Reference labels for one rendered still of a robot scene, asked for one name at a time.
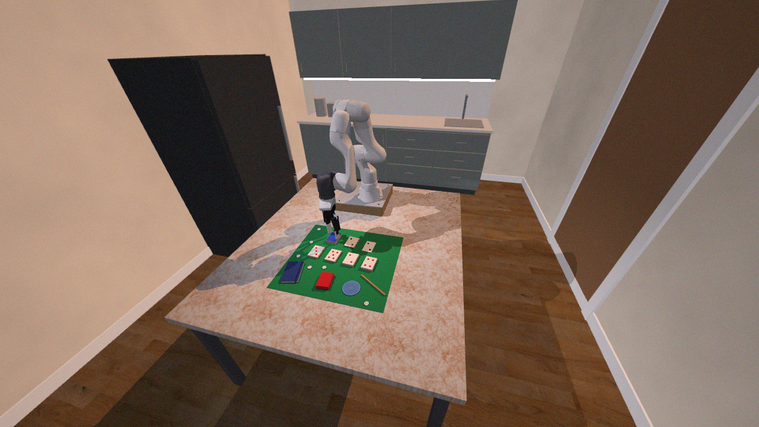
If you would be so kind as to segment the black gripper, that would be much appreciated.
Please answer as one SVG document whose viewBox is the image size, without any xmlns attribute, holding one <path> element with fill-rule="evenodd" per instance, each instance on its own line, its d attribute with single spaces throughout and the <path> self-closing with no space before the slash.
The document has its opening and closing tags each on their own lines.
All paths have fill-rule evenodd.
<svg viewBox="0 0 759 427">
<path fill-rule="evenodd" d="M 333 208 L 330 211 L 323 211 L 323 218 L 324 218 L 324 222 L 326 223 L 326 229 L 328 233 L 332 231 L 331 222 L 333 223 L 334 237 L 336 238 L 336 240 L 338 240 L 338 238 L 340 238 L 339 216 L 334 215 L 334 210 L 336 210 L 336 205 L 333 205 Z"/>
</svg>

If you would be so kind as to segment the red square tile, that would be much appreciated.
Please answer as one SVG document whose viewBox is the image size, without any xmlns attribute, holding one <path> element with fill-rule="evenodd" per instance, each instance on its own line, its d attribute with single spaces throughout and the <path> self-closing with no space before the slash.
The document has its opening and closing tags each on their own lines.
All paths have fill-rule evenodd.
<svg viewBox="0 0 759 427">
<path fill-rule="evenodd" d="M 334 273 L 328 273 L 321 271 L 320 277 L 315 284 L 315 288 L 318 289 L 328 289 L 330 290 L 330 285 L 333 283 Z"/>
</svg>

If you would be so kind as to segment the green felt mat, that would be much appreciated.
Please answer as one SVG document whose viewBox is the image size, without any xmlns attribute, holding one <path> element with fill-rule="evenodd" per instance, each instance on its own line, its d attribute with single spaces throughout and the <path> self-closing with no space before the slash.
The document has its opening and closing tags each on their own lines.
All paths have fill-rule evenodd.
<svg viewBox="0 0 759 427">
<path fill-rule="evenodd" d="M 334 232 L 334 227 L 331 229 L 331 232 Z M 377 313 L 383 313 L 385 304 L 387 303 L 388 293 L 390 292 L 391 280 L 395 273 L 403 237 L 340 229 L 339 233 L 342 233 L 342 236 L 338 243 L 333 245 L 326 243 L 326 238 L 330 236 L 331 232 L 327 232 L 326 226 L 315 225 L 314 229 L 307 234 L 300 246 L 296 248 L 295 253 L 293 253 L 290 259 L 287 260 L 286 264 L 283 265 L 281 270 L 276 274 L 276 277 L 268 284 L 267 288 L 282 290 L 284 292 L 289 292 L 290 294 L 306 295 L 306 297 L 319 298 L 328 302 L 335 302 L 376 311 Z M 345 241 L 349 239 L 349 236 L 360 238 L 355 248 L 344 246 Z M 314 243 L 311 244 L 310 241 L 313 241 Z M 372 249 L 372 253 L 362 251 L 367 241 L 374 241 L 376 243 L 374 249 Z M 325 247 L 324 252 L 319 256 L 319 259 L 307 257 L 308 253 L 311 252 L 314 246 Z M 326 255 L 330 253 L 331 249 L 342 251 L 335 263 L 324 260 Z M 349 252 L 359 255 L 357 262 L 353 267 L 342 265 L 345 256 Z M 296 257 L 298 254 L 301 256 Z M 372 271 L 361 269 L 366 256 L 377 259 L 376 265 Z M 298 262 L 299 260 L 304 260 L 305 264 L 298 283 L 280 283 L 282 274 L 288 262 Z M 312 268 L 307 269 L 308 266 L 312 266 Z M 323 266 L 326 266 L 326 269 L 323 269 Z M 334 273 L 333 283 L 330 285 L 330 290 L 315 288 L 315 284 L 320 277 L 321 271 Z M 364 275 L 364 278 L 368 278 L 371 283 L 382 290 L 385 295 L 368 283 L 361 274 Z M 345 295 L 343 293 L 342 287 L 349 281 L 357 281 L 360 284 L 361 289 L 358 294 Z M 364 302 L 369 302 L 369 305 L 365 306 Z"/>
</svg>

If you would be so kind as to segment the beige card with black dots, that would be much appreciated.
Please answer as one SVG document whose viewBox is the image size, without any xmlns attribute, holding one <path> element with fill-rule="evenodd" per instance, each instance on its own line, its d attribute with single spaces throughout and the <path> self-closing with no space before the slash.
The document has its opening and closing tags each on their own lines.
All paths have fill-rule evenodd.
<svg viewBox="0 0 759 427">
<path fill-rule="evenodd" d="M 362 251 L 372 253 L 372 249 L 374 249 L 376 243 L 374 241 L 367 241 L 362 249 Z"/>
</svg>

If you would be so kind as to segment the blue flat disc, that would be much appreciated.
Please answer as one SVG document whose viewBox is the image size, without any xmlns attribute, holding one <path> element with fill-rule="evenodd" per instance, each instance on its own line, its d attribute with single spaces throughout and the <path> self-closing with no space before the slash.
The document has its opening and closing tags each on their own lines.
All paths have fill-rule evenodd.
<svg viewBox="0 0 759 427">
<path fill-rule="evenodd" d="M 360 289 L 361 289 L 361 286 L 357 281 L 349 281 L 345 283 L 342 287 L 343 293 L 345 295 L 356 295 L 358 294 Z"/>
</svg>

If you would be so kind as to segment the white playing card with red pips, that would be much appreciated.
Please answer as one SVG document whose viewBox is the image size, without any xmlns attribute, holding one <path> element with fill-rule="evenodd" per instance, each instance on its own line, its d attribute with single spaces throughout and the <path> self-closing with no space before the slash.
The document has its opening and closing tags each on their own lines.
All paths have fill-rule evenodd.
<svg viewBox="0 0 759 427">
<path fill-rule="evenodd" d="M 319 257 L 319 255 L 321 254 L 321 252 L 324 250 L 324 248 L 325 247 L 314 246 L 314 248 L 311 250 L 310 253 L 308 253 L 308 255 L 317 258 L 317 257 Z"/>
</svg>

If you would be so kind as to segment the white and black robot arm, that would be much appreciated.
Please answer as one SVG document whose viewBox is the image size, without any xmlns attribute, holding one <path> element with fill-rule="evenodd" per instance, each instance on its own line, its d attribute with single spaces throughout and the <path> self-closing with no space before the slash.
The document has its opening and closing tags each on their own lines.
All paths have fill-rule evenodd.
<svg viewBox="0 0 759 427">
<path fill-rule="evenodd" d="M 350 133 L 361 144 L 352 144 Z M 330 211 L 336 203 L 334 190 L 352 193 L 357 187 L 356 165 L 361 174 L 358 198 L 366 203 L 383 199 L 379 187 L 377 171 L 371 163 L 382 163 L 387 157 L 374 138 L 371 124 L 371 108 L 368 103 L 355 100 L 337 100 L 333 105 L 333 120 L 330 125 L 330 142 L 345 157 L 345 174 L 320 172 L 317 175 L 319 210 Z"/>
</svg>

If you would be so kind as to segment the beige playing card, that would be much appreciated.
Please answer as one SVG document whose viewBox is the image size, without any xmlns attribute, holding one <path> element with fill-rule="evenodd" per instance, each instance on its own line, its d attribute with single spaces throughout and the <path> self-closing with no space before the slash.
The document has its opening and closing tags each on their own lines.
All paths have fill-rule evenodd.
<svg viewBox="0 0 759 427">
<path fill-rule="evenodd" d="M 349 236 L 349 239 L 347 241 L 345 241 L 344 246 L 354 247 L 355 245 L 357 245 L 357 241 L 358 240 L 359 240 L 359 238 L 357 238 L 357 237 Z"/>
</svg>

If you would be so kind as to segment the cream playing card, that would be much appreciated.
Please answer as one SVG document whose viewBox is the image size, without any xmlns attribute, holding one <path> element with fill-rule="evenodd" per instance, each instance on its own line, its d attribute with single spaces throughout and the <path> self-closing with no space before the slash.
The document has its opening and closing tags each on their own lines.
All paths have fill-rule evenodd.
<svg viewBox="0 0 759 427">
<path fill-rule="evenodd" d="M 342 262 L 342 264 L 347 264 L 347 265 L 352 265 L 353 266 L 353 264 L 355 264 L 355 260 L 357 260 L 357 258 L 358 258 L 358 254 L 356 254 L 356 253 L 350 253 L 349 252 L 345 256 L 345 259 Z"/>
<path fill-rule="evenodd" d="M 372 270 L 374 265 L 376 264 L 376 260 L 374 257 L 366 256 L 366 259 L 364 259 L 362 268 Z"/>
<path fill-rule="evenodd" d="M 331 249 L 330 253 L 326 255 L 325 260 L 332 260 L 334 262 L 336 259 L 338 259 L 338 256 L 340 255 L 341 252 L 342 251 L 340 250 Z"/>
</svg>

